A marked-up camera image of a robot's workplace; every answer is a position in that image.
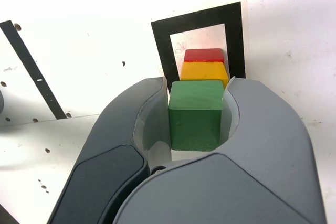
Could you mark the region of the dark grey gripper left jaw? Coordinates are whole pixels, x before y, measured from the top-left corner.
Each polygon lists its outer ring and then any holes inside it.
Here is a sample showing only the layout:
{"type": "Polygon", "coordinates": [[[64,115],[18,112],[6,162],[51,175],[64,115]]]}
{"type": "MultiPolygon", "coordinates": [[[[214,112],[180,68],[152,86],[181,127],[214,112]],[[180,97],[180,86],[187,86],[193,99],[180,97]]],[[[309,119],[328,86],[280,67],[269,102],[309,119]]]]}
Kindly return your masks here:
{"type": "Polygon", "coordinates": [[[144,79],[99,115],[49,223],[112,223],[151,170],[171,159],[167,81],[144,79]]]}

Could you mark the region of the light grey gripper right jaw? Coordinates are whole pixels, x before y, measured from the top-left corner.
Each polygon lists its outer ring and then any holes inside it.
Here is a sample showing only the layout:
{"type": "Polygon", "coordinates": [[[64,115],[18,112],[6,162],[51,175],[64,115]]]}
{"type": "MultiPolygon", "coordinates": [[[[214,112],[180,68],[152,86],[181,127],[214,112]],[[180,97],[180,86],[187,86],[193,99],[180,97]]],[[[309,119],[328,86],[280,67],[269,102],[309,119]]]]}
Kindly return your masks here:
{"type": "Polygon", "coordinates": [[[225,89],[228,140],[142,182],[115,223],[326,223],[308,131],[264,84],[225,89]]]}

